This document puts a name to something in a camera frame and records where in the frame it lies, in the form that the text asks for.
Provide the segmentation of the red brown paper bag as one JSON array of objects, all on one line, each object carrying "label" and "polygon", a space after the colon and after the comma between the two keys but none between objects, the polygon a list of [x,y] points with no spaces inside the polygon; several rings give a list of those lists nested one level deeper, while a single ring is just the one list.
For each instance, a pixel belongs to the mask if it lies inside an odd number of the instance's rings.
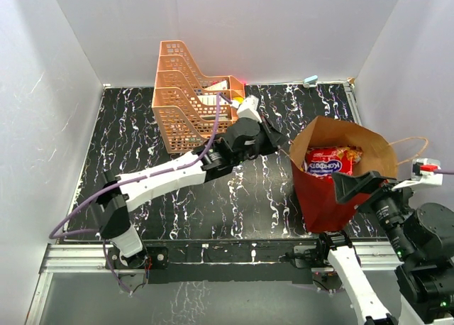
[{"label": "red brown paper bag", "polygon": [[348,203],[336,202],[333,180],[323,180],[304,169],[306,152],[310,148],[339,148],[353,146],[362,150],[353,175],[377,171],[385,177],[397,177],[399,166],[393,143],[383,136],[353,122],[317,116],[292,141],[289,158],[294,190],[306,230],[312,233],[339,231],[355,215],[354,206],[362,204],[367,194],[357,194]]}]

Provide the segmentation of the red candy bag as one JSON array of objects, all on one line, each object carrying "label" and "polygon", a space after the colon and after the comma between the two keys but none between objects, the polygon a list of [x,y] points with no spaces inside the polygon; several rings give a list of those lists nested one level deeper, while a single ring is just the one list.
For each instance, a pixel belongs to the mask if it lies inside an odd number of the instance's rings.
[{"label": "red candy bag", "polygon": [[334,172],[352,175],[362,154],[361,148],[352,146],[310,148],[306,151],[302,168],[308,174],[324,179]]}]

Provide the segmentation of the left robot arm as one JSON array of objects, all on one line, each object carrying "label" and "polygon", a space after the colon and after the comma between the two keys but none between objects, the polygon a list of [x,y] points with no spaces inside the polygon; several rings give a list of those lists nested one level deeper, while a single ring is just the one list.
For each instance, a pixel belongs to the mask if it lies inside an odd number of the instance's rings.
[{"label": "left robot arm", "polygon": [[129,214],[169,192],[226,176],[233,168],[260,155],[276,153],[288,138],[262,118],[240,118],[223,133],[180,157],[140,172],[104,173],[104,186],[92,213],[101,239],[110,241],[128,268],[141,268],[151,258]]}]

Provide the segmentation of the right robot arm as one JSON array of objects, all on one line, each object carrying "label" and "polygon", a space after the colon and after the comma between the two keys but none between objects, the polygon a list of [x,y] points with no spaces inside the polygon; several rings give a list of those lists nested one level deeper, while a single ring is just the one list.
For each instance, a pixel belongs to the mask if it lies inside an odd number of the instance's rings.
[{"label": "right robot arm", "polygon": [[357,207],[374,214],[400,261],[394,271],[401,313],[394,316],[372,289],[355,247],[345,232],[322,233],[317,260],[338,274],[359,324],[453,323],[453,211],[437,203],[409,207],[413,183],[371,171],[361,176],[332,175],[336,202],[357,194],[368,199]]}]

